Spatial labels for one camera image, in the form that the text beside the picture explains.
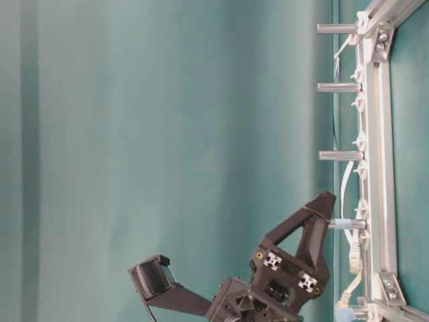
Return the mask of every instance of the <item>black cable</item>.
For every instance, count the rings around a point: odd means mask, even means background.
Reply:
[[[152,313],[152,311],[151,311],[151,309],[150,309],[149,305],[145,305],[145,308],[146,308],[146,312],[147,312],[147,314],[150,316],[151,321],[152,321],[152,322],[157,322],[157,321],[156,321],[156,318],[155,318],[155,315]]]

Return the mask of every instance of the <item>black plastic part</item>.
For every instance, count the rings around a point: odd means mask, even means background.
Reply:
[[[128,270],[144,305],[204,316],[211,302],[171,282],[161,266],[170,265],[170,260],[157,255]]]
[[[322,247],[335,199],[328,192],[318,195],[267,233],[251,259],[251,286],[278,302],[284,302],[284,299],[279,294],[273,294],[270,285],[275,285],[278,290],[286,290],[288,298],[284,304],[291,313],[298,313],[308,300],[319,297],[329,280]],[[303,227],[303,232],[298,250],[293,256],[279,248],[278,244],[300,227]],[[279,258],[276,270],[272,265],[264,264],[270,253]],[[300,286],[306,278],[310,281],[309,285]]]
[[[158,255],[129,269],[144,305],[205,316],[212,322],[300,322],[302,305],[319,297],[329,280],[322,247],[336,197],[325,192],[272,229],[250,261],[251,284],[228,278],[213,303],[168,280]],[[278,245],[298,228],[302,236],[295,256]]]

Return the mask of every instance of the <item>bolt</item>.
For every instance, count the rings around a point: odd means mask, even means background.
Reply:
[[[384,44],[382,42],[380,42],[375,46],[375,51],[376,52],[382,52],[384,50],[384,48],[385,48]]]
[[[379,42],[385,42],[388,38],[389,36],[385,32],[380,32],[380,34],[378,35]]]
[[[394,301],[397,299],[397,294],[395,292],[389,292],[389,300]]]
[[[393,287],[393,283],[390,280],[384,280],[383,284],[386,288],[392,288]]]

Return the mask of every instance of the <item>metal standoff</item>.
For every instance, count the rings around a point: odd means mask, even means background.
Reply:
[[[362,85],[358,83],[318,83],[317,91],[321,93],[359,93]]]
[[[366,229],[367,222],[363,219],[332,219],[329,229]]]
[[[361,161],[362,151],[319,151],[319,160],[324,161]]]
[[[357,25],[355,24],[325,24],[317,25],[318,34],[356,34]]]

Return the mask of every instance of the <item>teal wall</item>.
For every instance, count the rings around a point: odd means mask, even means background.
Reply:
[[[397,31],[391,55],[399,276],[410,305],[429,313],[429,3]]]
[[[332,80],[332,39],[315,32],[330,1],[6,9],[1,321],[149,321],[127,269],[156,253],[210,298],[249,277],[263,233],[332,190],[317,160],[332,97],[315,91]],[[307,321],[332,321],[331,286]]]
[[[19,321],[22,269],[22,153],[19,2],[0,12],[0,321]]]

